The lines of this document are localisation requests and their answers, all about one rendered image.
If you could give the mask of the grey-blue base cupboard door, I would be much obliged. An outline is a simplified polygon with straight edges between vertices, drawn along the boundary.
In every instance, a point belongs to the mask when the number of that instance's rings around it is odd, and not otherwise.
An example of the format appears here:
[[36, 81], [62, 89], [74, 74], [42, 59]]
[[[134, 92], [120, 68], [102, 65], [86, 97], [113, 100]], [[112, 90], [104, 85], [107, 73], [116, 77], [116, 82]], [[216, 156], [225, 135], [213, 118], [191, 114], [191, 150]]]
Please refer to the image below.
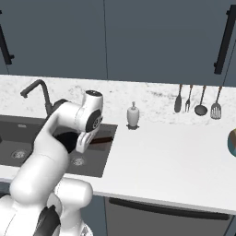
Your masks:
[[104, 197], [94, 195], [91, 202], [81, 209], [85, 223], [90, 227], [93, 236], [107, 236]]

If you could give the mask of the teal and tan round object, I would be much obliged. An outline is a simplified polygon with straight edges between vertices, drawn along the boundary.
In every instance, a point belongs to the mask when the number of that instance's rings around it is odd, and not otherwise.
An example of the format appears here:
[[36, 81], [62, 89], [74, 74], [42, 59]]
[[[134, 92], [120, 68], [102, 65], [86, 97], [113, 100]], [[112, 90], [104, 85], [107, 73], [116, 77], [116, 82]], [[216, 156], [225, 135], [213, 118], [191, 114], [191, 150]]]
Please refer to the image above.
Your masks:
[[236, 129], [231, 130], [229, 133], [228, 150], [232, 156], [236, 157]]

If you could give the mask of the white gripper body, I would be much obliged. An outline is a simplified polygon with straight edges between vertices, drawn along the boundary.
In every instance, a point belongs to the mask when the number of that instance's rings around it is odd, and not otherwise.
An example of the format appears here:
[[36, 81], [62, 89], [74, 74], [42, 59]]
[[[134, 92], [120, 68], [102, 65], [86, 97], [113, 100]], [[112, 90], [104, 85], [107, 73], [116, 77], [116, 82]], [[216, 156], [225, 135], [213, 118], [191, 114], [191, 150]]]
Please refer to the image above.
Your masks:
[[88, 148], [91, 139], [92, 139], [91, 133], [82, 132], [77, 138], [76, 151], [79, 153], [84, 153]]

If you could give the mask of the dark hanging ladle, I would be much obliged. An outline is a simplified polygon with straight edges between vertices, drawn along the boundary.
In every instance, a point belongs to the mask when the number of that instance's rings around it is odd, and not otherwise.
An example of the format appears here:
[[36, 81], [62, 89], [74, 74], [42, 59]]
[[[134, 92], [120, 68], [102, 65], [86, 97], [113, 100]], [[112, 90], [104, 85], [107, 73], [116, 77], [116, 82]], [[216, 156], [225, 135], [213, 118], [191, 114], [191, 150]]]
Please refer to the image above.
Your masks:
[[202, 104], [206, 88], [207, 88], [206, 86], [203, 86], [200, 103], [195, 106], [195, 113], [199, 116], [207, 114], [207, 107]]

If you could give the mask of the grey-blue wall cupboard door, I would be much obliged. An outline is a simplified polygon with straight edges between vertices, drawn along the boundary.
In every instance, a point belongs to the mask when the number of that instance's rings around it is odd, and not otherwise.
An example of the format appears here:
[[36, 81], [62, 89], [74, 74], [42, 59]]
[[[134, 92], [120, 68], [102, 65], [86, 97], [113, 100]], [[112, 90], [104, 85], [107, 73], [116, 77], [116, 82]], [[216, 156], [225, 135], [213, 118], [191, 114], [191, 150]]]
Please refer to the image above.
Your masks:
[[104, 79], [103, 0], [0, 0], [0, 75]]
[[229, 69], [227, 72], [224, 86], [236, 88], [236, 47], [232, 50]]
[[236, 0], [104, 0], [108, 78], [216, 86], [214, 63]]

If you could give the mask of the grey slotted hanging spatula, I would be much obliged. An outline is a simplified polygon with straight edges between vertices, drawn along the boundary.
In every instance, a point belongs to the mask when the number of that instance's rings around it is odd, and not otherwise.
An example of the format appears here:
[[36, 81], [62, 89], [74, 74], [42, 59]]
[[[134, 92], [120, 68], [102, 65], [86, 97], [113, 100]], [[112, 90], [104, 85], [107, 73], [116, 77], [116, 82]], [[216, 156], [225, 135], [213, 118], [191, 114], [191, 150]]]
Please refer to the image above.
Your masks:
[[216, 101], [211, 106], [210, 117], [214, 120], [219, 120], [221, 118], [221, 105], [218, 103], [220, 92], [221, 87], [218, 88]]

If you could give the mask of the dark hanging spoon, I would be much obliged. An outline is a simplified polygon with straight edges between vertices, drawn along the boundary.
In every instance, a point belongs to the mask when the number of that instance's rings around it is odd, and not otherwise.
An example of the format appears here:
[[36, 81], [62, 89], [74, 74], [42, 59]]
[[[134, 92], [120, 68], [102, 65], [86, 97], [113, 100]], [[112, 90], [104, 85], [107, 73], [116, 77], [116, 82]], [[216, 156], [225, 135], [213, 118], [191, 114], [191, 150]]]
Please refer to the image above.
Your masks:
[[175, 103], [174, 103], [174, 111], [180, 112], [181, 108], [182, 108], [182, 88], [183, 88], [183, 84], [179, 85], [179, 93], [178, 96], [176, 97]]

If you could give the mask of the dark grey tap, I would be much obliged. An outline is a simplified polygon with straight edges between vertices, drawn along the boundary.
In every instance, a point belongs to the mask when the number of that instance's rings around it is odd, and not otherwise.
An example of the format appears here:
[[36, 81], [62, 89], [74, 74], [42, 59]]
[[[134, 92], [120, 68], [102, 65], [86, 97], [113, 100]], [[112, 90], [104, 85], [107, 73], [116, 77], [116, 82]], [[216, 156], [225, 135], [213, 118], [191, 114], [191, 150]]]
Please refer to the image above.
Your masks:
[[33, 83], [31, 83], [29, 86], [24, 88], [21, 92], [20, 95], [24, 97], [25, 99], [28, 97], [28, 94], [31, 93], [35, 88], [38, 86], [41, 86], [42, 92], [43, 92], [43, 97], [44, 97], [44, 107], [47, 113], [47, 116], [51, 116], [54, 112], [56, 112], [63, 104], [66, 103], [65, 99], [60, 99], [58, 100], [55, 104], [51, 104], [49, 93], [47, 86], [45, 82], [41, 79], [35, 80]]

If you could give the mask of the grey dishwasher front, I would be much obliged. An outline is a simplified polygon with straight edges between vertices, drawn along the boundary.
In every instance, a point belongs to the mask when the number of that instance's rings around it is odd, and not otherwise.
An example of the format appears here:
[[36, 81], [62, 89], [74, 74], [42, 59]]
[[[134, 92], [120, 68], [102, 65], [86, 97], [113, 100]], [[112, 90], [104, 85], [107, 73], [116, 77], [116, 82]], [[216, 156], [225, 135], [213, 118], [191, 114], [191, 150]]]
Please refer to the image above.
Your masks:
[[105, 199], [108, 236], [236, 236], [234, 215], [229, 220], [169, 216], [117, 206], [109, 198]]

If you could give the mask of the white soap dispenser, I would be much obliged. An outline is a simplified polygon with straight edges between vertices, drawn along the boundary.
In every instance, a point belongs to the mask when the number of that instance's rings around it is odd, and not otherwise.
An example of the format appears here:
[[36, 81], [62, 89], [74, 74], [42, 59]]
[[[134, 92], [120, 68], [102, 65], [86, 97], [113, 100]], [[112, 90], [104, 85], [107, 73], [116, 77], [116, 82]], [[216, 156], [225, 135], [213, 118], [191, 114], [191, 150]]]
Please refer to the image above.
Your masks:
[[126, 118], [130, 129], [137, 129], [139, 121], [139, 109], [133, 101], [132, 106], [127, 109]]

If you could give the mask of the dark hanging fork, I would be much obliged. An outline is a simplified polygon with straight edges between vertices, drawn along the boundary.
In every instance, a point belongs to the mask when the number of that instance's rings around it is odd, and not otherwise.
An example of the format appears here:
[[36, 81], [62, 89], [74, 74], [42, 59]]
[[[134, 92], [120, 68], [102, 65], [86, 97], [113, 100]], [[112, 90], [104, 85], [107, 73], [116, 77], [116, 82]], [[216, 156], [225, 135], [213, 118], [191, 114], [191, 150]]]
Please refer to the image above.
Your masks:
[[190, 109], [190, 103], [191, 103], [190, 99], [191, 99], [192, 89], [193, 89], [193, 85], [190, 85], [188, 99], [187, 99], [187, 101], [185, 103], [185, 111], [186, 112], [189, 112], [189, 109]]

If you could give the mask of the dark grey sink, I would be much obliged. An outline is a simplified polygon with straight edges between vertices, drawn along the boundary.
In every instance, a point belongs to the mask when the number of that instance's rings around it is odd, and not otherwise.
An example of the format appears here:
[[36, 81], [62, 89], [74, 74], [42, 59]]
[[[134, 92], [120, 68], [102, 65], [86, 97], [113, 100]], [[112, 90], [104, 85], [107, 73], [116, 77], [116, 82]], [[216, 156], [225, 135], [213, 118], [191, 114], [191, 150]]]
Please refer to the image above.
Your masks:
[[[42, 128], [42, 118], [0, 115], [0, 165], [20, 167], [32, 152], [34, 138]], [[110, 131], [114, 138], [116, 124], [101, 124], [100, 131]], [[76, 132], [72, 128], [59, 126], [53, 136], [64, 132]], [[112, 147], [105, 151], [86, 150], [83, 154], [73, 150], [69, 153], [71, 163], [68, 174], [101, 178]]]

